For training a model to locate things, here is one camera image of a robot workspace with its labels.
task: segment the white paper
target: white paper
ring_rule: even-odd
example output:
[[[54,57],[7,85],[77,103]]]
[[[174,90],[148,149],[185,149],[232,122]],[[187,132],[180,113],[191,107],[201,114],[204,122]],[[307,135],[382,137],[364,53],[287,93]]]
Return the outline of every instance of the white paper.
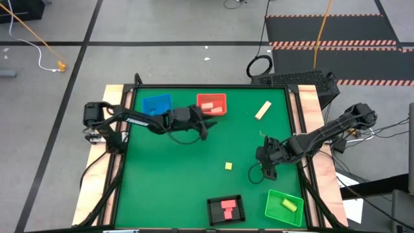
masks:
[[[347,186],[359,184],[358,181],[350,179],[342,174],[339,174],[338,172],[336,172],[336,176]],[[343,184],[340,181],[338,181],[338,184],[340,188],[343,187]],[[354,222],[361,224],[363,205],[364,205],[364,200],[361,198],[343,201],[343,207],[345,208],[345,214],[347,218]]]

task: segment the pink block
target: pink block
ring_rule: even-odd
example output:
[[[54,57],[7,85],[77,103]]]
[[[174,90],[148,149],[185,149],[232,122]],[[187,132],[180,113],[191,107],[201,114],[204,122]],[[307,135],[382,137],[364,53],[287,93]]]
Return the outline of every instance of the pink block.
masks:
[[[231,211],[224,211],[224,219],[231,219],[233,218]]]
[[[235,200],[221,201],[221,208],[234,208]]]

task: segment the orange cable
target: orange cable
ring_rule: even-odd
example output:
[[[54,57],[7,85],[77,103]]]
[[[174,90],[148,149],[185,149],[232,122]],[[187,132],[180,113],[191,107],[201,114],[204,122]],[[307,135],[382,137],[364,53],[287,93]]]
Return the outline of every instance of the orange cable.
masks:
[[[331,9],[331,5],[332,5],[332,0],[329,0],[328,9],[326,9],[326,13],[325,13],[325,16],[323,17],[323,21],[322,21],[322,26],[321,26],[321,29],[319,30],[318,39],[316,40],[315,54],[313,56],[313,69],[315,69],[315,67],[316,67],[316,57],[318,55],[319,42],[321,40],[322,31],[323,31],[323,28],[325,26],[326,18],[328,18],[328,14],[329,14],[329,10]]]
[[[17,19],[25,28],[33,34],[38,40],[40,40],[50,51],[52,51],[58,58],[62,59],[63,61],[67,61],[66,58],[63,56],[60,56],[57,52],[55,52],[52,48],[49,47],[49,45],[43,41],[32,29],[30,29],[21,19],[19,19],[15,14],[13,14],[7,7],[5,7],[3,4],[0,3],[1,8],[3,8],[5,11],[7,11],[11,16],[13,16],[15,19]]]

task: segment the green table surface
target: green table surface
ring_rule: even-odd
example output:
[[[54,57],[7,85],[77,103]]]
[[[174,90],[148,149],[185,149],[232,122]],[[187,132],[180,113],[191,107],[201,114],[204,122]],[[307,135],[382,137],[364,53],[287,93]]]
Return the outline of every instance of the green table surface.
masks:
[[[218,124],[207,140],[181,145],[167,135],[131,127],[116,227],[211,228],[206,200],[240,194],[246,221],[216,228],[306,228],[304,215],[301,227],[265,216],[269,189],[301,197],[296,165],[277,166],[276,181],[252,184],[247,176],[257,162],[256,148],[263,145],[261,133],[277,139],[292,134],[284,89],[139,89],[134,110],[142,111],[143,98],[160,94],[170,94],[173,107],[195,104],[199,93],[227,96],[227,114],[213,119]],[[267,100],[272,105],[258,121],[254,116]],[[198,134],[173,136],[189,142]],[[224,169],[225,162],[233,163],[231,171]],[[259,166],[252,178],[260,180]]]

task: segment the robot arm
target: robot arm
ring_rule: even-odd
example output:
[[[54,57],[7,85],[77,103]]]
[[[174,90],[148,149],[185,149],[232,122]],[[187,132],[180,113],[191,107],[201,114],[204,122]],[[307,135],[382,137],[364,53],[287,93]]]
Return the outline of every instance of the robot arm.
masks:
[[[256,149],[256,159],[262,166],[264,178],[276,180],[275,165],[299,162],[313,156],[326,140],[331,140],[350,128],[368,129],[376,123],[377,115],[367,104],[355,104],[346,109],[336,120],[307,134],[296,135],[280,142],[265,137],[263,146]]]
[[[104,109],[111,114],[104,118]],[[161,115],[149,116],[126,109],[121,105],[111,105],[107,102],[89,102],[83,110],[83,124],[90,129],[95,129],[106,140],[107,147],[113,153],[121,153],[123,140],[120,132],[111,128],[113,122],[126,121],[131,124],[148,128],[153,133],[164,134],[174,131],[194,129],[199,132],[201,140],[206,140],[208,129],[216,122],[207,122],[212,116],[205,115],[196,105],[180,107],[167,111]]]

